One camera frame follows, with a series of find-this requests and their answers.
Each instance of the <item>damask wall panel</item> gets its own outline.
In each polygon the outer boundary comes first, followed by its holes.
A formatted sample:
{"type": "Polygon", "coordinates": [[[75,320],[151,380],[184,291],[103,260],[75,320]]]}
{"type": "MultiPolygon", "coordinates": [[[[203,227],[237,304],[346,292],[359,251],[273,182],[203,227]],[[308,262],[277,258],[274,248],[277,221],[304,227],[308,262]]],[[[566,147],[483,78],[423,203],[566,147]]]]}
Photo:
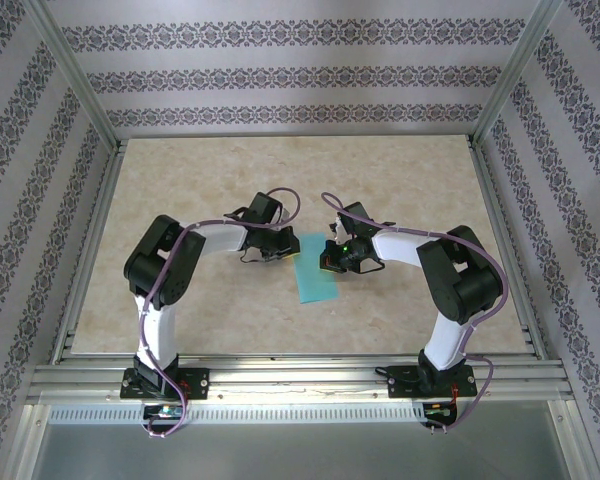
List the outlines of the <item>damask wall panel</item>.
{"type": "Polygon", "coordinates": [[[0,472],[31,367],[49,361],[107,159],[20,3],[0,0],[0,472]]]}
{"type": "Polygon", "coordinates": [[[536,1],[49,5],[129,137],[469,133],[536,1]]]}
{"type": "Polygon", "coordinates": [[[584,3],[560,7],[484,153],[600,463],[600,2],[584,3]]]}

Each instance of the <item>beige tabletop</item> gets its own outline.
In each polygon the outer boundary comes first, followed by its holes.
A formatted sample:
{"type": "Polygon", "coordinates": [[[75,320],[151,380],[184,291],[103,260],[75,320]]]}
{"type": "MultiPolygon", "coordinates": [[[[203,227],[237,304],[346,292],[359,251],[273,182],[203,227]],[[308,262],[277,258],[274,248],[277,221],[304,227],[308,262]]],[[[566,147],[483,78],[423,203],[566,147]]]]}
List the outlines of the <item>beige tabletop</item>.
{"type": "MultiPolygon", "coordinates": [[[[448,231],[473,228],[499,259],[462,136],[180,138],[131,140],[82,309],[74,353],[137,348],[137,311],[122,268],[159,214],[183,224],[248,205],[288,186],[302,197],[296,234],[324,232],[330,191],[360,201],[377,221],[448,231]]],[[[293,197],[278,196],[294,208],[293,197]]],[[[336,276],[339,297],[301,304],[293,261],[243,264],[239,253],[204,257],[177,304],[181,353],[417,353],[436,309],[422,270],[389,262],[381,272],[336,276]]],[[[510,301],[469,343],[476,352],[526,352],[510,301]]]]}

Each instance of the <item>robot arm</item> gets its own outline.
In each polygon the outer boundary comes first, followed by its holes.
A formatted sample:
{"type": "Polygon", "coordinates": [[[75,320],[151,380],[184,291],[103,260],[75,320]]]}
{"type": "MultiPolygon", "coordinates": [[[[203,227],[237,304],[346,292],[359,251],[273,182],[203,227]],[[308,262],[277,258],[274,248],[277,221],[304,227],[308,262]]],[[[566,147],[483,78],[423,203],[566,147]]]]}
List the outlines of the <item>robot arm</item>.
{"type": "MultiPolygon", "coordinates": [[[[369,218],[360,203],[345,210],[369,218]]],[[[339,214],[332,226],[338,237],[342,236],[340,226],[351,238],[340,244],[337,241],[341,238],[328,240],[320,256],[321,268],[368,273],[384,268],[383,261],[394,260],[423,269],[439,311],[431,338],[418,357],[419,390],[435,391],[464,364],[463,338],[472,322],[493,307],[502,294],[500,277],[484,258],[451,240],[381,230],[339,214]],[[381,267],[363,272],[360,264],[365,259],[381,267]],[[466,267],[462,270],[456,268],[463,264],[466,267]]],[[[468,227],[457,227],[449,234],[482,247],[468,227]]]]}
{"type": "MultiPolygon", "coordinates": [[[[227,215],[250,224],[270,224],[277,212],[282,217],[282,204],[274,198],[258,193],[251,205],[227,215]]],[[[124,276],[135,296],[139,314],[166,259],[160,251],[170,252],[182,231],[177,221],[167,215],[158,216],[135,248],[124,267],[124,276]]],[[[175,303],[186,292],[198,260],[208,254],[222,251],[246,251],[257,248],[262,261],[284,258],[300,251],[300,243],[293,227],[250,228],[241,225],[202,225],[187,233],[167,276],[154,295],[144,319],[144,336],[158,368],[175,379],[178,354],[175,342],[175,303]]],[[[142,343],[134,357],[136,376],[148,389],[166,395],[169,385],[153,367],[142,343]]]]}

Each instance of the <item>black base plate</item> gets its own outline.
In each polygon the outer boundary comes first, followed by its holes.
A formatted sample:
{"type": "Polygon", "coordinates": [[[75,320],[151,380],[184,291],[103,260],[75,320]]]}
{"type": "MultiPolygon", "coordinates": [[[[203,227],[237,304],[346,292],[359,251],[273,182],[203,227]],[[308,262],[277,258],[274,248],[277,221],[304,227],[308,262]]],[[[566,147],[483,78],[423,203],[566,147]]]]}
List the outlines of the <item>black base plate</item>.
{"type": "Polygon", "coordinates": [[[389,398],[440,398],[451,397],[451,387],[458,387],[458,397],[475,397],[478,394],[473,376],[473,368],[463,365],[448,381],[439,382],[430,392],[423,392],[418,384],[417,365],[394,365],[386,368],[390,377],[396,379],[389,383],[389,398]]]}
{"type": "MultiPolygon", "coordinates": [[[[207,399],[209,394],[208,368],[178,368],[176,381],[184,389],[184,393],[189,400],[207,399]]],[[[134,368],[127,368],[122,377],[120,398],[125,400],[179,400],[178,394],[173,389],[170,390],[171,394],[160,394],[148,382],[140,380],[134,368]]]]}

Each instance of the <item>teal cloth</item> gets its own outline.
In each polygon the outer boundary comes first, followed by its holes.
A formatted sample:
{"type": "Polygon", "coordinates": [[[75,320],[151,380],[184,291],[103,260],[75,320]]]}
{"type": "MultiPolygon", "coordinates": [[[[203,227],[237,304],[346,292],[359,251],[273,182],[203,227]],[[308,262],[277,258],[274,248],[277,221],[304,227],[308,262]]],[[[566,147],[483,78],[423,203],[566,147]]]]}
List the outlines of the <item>teal cloth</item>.
{"type": "Polygon", "coordinates": [[[324,233],[298,235],[300,253],[293,257],[300,303],[320,302],[338,298],[338,286],[333,273],[320,269],[320,254],[327,237],[324,233]]]}

